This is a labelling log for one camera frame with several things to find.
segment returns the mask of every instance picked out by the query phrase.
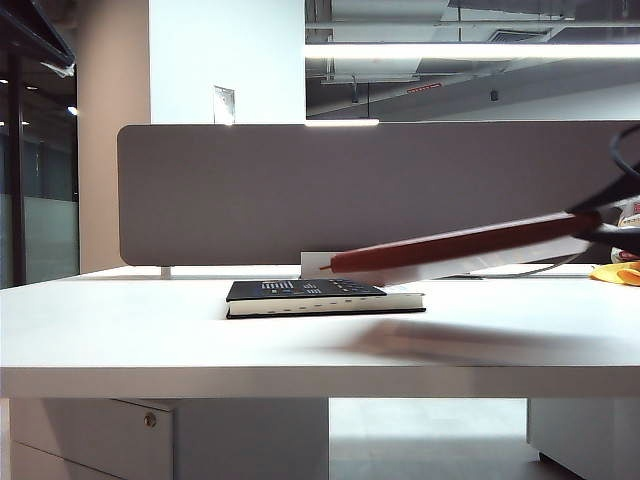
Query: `floor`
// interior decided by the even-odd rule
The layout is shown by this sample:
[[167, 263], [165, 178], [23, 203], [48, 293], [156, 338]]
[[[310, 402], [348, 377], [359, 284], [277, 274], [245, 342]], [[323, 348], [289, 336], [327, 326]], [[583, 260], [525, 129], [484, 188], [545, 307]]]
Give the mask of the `floor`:
[[[538, 461], [520, 399], [332, 399], [331, 480], [579, 480]], [[0, 400], [0, 479], [8, 476]]]

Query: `black book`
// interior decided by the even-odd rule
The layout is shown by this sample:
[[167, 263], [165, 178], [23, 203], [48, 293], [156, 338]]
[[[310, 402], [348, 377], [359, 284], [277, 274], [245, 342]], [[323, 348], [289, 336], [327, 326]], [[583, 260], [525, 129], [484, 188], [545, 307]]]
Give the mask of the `black book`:
[[424, 312], [422, 297], [342, 279], [238, 281], [227, 318]]

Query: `fluorescent light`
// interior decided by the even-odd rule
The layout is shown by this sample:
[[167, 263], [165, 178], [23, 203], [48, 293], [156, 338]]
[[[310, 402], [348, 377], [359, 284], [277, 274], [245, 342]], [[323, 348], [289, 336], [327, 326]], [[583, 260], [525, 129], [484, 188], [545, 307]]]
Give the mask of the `fluorescent light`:
[[353, 120], [305, 120], [307, 127], [374, 127], [380, 123], [377, 118], [355, 118]]
[[640, 44], [553, 43], [327, 43], [305, 45], [307, 58], [435, 58], [509, 60], [513, 58], [640, 58]]

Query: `white pillar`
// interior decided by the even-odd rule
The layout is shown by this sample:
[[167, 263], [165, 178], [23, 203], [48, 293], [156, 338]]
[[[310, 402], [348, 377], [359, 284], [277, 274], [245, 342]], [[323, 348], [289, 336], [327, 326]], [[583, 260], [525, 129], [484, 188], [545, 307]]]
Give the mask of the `white pillar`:
[[214, 85], [236, 123], [303, 123], [303, 0], [150, 0], [151, 120], [212, 123]]
[[80, 270], [122, 265], [116, 135], [149, 123], [148, 0], [84, 0], [78, 18]]

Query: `yellow cloth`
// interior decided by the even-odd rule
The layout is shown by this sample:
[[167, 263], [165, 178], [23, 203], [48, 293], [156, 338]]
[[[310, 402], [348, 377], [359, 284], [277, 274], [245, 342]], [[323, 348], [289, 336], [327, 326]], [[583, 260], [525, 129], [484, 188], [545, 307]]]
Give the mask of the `yellow cloth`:
[[591, 272], [589, 277], [603, 282], [620, 283], [640, 287], [640, 262], [612, 263], [602, 265]]

